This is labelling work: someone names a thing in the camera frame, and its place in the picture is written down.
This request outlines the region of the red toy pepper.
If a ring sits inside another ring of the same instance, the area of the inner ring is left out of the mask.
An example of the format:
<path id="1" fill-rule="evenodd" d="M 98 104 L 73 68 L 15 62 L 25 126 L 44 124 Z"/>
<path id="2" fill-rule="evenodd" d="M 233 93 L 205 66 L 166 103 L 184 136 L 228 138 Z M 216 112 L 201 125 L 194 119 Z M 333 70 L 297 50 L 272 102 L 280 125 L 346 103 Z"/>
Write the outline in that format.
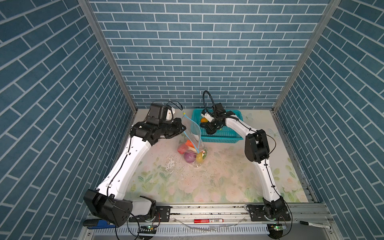
<path id="1" fill-rule="evenodd" d="M 188 150 L 189 150 L 189 147 L 186 144 L 181 144 L 177 149 L 178 153 L 181 155 L 183 155 Z"/>

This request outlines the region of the orange toy carrot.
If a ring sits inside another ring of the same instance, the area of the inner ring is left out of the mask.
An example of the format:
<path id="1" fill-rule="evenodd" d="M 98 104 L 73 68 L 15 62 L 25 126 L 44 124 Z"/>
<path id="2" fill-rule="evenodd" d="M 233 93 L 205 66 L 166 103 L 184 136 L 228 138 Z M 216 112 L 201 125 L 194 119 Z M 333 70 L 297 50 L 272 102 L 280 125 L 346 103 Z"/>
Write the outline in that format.
<path id="1" fill-rule="evenodd" d="M 194 145 L 194 143 L 191 140 L 187 140 L 186 146 L 188 146 L 191 149 L 196 149 L 196 146 Z"/>

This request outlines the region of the clear zip top bag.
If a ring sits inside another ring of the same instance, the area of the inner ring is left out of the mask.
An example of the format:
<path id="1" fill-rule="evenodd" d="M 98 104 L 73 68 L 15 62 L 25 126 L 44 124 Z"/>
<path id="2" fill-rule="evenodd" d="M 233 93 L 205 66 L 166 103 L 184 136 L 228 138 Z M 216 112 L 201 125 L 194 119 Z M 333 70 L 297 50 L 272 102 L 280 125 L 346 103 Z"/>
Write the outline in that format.
<path id="1" fill-rule="evenodd" d="M 200 126 L 196 122 L 194 122 L 191 118 L 189 118 L 186 113 L 183 113 L 182 124 L 186 126 L 186 130 L 182 133 L 182 137 L 184 138 L 184 140 L 181 141 L 181 144 L 185 144 L 187 140 L 191 140 L 196 146 L 196 149 L 189 148 L 188 151 L 193 151 L 197 154 L 200 153 L 201 151 L 205 151 L 207 154 L 207 148 L 204 146 L 204 143 L 202 141 L 202 131 L 200 129 Z M 194 168 L 199 168 L 202 164 L 198 165 L 195 161 L 190 165 L 192 165 Z"/>

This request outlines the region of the yellow toy potato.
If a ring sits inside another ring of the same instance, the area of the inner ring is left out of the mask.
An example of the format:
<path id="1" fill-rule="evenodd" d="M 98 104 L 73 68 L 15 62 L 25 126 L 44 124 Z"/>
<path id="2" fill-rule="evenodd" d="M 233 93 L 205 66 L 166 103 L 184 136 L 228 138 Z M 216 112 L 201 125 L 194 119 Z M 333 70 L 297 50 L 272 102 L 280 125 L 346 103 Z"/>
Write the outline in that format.
<path id="1" fill-rule="evenodd" d="M 198 153 L 197 155 L 196 155 L 196 163 L 198 164 L 198 165 L 201 165 L 203 162 L 204 162 L 204 160 L 205 160 L 205 158 L 206 158 L 206 152 L 205 151 L 201 151 L 200 153 Z"/>

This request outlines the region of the purple toy onion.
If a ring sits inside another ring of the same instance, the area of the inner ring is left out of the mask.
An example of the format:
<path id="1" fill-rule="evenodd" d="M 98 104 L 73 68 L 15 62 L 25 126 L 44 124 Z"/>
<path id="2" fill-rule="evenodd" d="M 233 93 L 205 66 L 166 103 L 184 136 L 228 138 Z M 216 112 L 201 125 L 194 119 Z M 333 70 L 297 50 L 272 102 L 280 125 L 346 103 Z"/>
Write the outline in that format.
<path id="1" fill-rule="evenodd" d="M 187 163 L 191 164 L 193 162 L 195 162 L 196 160 L 196 157 L 197 157 L 197 153 L 193 152 L 193 151 L 186 151 L 184 153 L 184 159 Z"/>

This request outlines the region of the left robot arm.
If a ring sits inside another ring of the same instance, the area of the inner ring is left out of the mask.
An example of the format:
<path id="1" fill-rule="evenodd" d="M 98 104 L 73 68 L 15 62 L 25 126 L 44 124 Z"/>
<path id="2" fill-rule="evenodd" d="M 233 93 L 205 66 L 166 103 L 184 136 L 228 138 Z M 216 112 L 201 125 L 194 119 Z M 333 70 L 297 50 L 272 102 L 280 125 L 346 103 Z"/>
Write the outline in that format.
<path id="1" fill-rule="evenodd" d="M 110 173 L 96 189 L 88 189 L 84 194 L 84 202 L 91 214 L 117 228 L 124 225 L 132 211 L 139 208 L 138 204 L 124 197 L 140 161 L 159 139 L 171 139 L 186 129 L 181 118 L 158 125 L 147 122 L 133 125 L 124 150 Z"/>

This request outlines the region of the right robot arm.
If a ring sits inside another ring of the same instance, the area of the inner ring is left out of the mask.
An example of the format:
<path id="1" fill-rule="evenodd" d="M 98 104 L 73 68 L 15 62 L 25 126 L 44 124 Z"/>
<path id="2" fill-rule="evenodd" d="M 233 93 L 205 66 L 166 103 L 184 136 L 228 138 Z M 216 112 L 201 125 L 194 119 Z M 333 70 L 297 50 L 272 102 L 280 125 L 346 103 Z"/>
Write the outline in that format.
<path id="1" fill-rule="evenodd" d="M 271 221 L 279 219 L 288 211 L 288 207 L 272 175 L 269 160 L 271 151 L 265 131 L 252 128 L 236 117 L 233 112 L 217 115 L 203 111 L 201 116 L 207 119 L 204 127 L 208 134 L 213 134 L 226 126 L 245 140 L 245 156 L 255 165 L 262 184 L 265 217 Z"/>

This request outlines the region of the red marker pen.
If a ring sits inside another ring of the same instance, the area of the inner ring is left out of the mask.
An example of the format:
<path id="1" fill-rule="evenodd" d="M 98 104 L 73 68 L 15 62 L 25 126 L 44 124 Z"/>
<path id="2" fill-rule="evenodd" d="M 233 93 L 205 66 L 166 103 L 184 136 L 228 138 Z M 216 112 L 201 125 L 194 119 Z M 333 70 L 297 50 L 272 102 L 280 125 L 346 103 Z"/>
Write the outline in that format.
<path id="1" fill-rule="evenodd" d="M 223 219 L 194 219 L 194 224 L 223 223 Z"/>

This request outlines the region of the blue black handheld device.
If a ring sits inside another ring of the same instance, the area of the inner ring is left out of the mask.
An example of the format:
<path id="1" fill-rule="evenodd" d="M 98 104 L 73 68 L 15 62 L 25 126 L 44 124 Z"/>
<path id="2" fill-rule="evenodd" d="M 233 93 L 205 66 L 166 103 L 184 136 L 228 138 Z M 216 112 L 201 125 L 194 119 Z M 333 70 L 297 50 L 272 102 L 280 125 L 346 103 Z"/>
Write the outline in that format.
<path id="1" fill-rule="evenodd" d="M 88 219 L 83 221 L 83 226 L 88 229 L 107 229 L 111 226 L 107 221 L 101 219 Z"/>

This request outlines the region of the black white marker pen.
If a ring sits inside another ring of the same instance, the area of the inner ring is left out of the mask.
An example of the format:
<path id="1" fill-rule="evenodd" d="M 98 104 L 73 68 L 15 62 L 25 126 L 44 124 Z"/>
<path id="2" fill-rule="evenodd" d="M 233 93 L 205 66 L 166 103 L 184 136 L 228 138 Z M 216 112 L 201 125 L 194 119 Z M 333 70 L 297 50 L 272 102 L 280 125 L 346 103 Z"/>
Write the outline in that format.
<path id="1" fill-rule="evenodd" d="M 311 223 L 306 221 L 300 221 L 300 224 L 305 226 L 315 227 L 315 228 L 321 228 L 321 229 L 329 229 L 329 230 L 331 229 L 331 226 L 328 226 L 328 225 Z"/>

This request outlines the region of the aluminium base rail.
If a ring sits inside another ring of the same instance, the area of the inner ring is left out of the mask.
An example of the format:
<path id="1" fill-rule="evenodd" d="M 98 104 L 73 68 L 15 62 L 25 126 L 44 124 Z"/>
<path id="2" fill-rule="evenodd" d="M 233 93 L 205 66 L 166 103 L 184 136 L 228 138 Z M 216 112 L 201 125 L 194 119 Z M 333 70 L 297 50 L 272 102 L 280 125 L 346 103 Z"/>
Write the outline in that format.
<path id="1" fill-rule="evenodd" d="M 84 228 L 81 240 L 340 240 L 341 233 L 325 204 L 289 204 L 279 220 L 269 221 L 261 204 L 161 203 L 160 220 L 130 221 L 119 228 Z M 194 224 L 194 219 L 223 219 L 223 223 Z M 321 229 L 300 221 L 331 226 Z"/>

